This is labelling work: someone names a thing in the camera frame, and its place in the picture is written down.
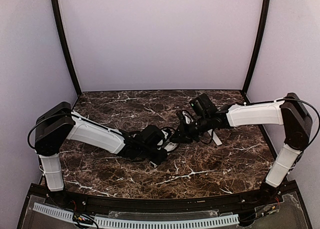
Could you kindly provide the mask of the white remote control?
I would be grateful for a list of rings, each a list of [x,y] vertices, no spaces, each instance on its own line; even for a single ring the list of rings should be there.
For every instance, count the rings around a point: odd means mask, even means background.
[[[158,146],[157,152],[152,155],[151,159],[149,160],[149,164],[153,168],[158,167],[162,162],[166,161],[168,155],[175,152],[179,146],[179,143],[173,142],[166,142],[164,146]]]

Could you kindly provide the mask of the white remote battery cover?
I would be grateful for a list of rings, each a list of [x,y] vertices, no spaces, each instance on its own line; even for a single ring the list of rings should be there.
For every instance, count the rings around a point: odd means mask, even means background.
[[[222,145],[222,141],[219,139],[219,137],[217,136],[217,134],[215,133],[214,130],[210,129],[207,131],[207,133],[210,135],[212,141],[217,145],[220,146]]]

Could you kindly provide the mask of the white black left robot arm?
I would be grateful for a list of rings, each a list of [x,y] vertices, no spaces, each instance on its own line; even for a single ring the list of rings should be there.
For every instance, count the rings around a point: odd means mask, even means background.
[[[50,192],[65,188],[59,157],[65,140],[95,146],[122,158],[148,159],[158,166],[167,159],[166,143],[172,134],[155,125],[132,132],[109,128],[81,116],[65,101],[41,115],[29,133],[35,134],[34,143],[29,146],[39,156]]]

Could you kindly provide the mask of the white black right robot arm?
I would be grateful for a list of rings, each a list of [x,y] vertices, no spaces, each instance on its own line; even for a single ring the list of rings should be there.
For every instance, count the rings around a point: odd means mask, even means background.
[[[277,188],[301,154],[314,141],[311,138],[313,120],[306,109],[307,102],[295,93],[266,102],[226,105],[218,109],[203,93],[189,102],[197,117],[187,122],[182,112],[177,112],[179,126],[170,142],[190,144],[200,141],[200,136],[215,129],[229,129],[247,125],[283,125],[285,140],[277,158],[268,172],[265,183]]]

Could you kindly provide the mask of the black front mounting rail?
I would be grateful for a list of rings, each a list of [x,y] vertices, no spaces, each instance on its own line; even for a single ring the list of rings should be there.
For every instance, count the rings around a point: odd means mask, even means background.
[[[263,203],[249,202],[247,192],[222,196],[187,199],[130,199],[95,196],[67,191],[66,195],[77,203],[77,210],[107,214],[110,211],[131,213],[186,213],[218,210],[220,213],[251,212]]]

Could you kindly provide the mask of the black right corner post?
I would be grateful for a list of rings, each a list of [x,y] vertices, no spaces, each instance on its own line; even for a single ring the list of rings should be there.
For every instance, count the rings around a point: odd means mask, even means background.
[[[266,27],[266,22],[267,22],[267,17],[268,17],[268,11],[269,11],[269,5],[270,5],[270,0],[262,0],[262,6],[261,6],[261,13],[259,17],[259,23],[258,23],[258,28],[257,28],[257,33],[256,33],[256,38],[252,50],[252,55],[250,59],[250,63],[248,66],[248,70],[246,73],[246,77],[244,80],[244,84],[242,87],[242,92],[246,95],[248,93],[248,90],[250,88],[250,84],[254,75],[254,71],[256,68],[257,60],[259,57],[259,52],[264,36],[264,31]]]

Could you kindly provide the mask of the black corner frame post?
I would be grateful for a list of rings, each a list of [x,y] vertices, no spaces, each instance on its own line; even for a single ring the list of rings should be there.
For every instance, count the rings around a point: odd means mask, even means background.
[[[54,21],[55,21],[55,25],[56,25],[56,29],[57,29],[57,33],[58,33],[58,38],[60,41],[60,46],[61,46],[62,53],[64,56],[64,60],[65,60],[65,63],[66,63],[67,69],[68,69],[68,73],[69,73],[73,88],[75,90],[75,93],[79,97],[82,95],[82,90],[81,90],[80,83],[79,83],[79,80],[76,75],[76,70],[73,65],[71,53],[69,50],[67,37],[66,37],[65,30],[64,30],[59,0],[50,0],[50,1],[51,1]]]

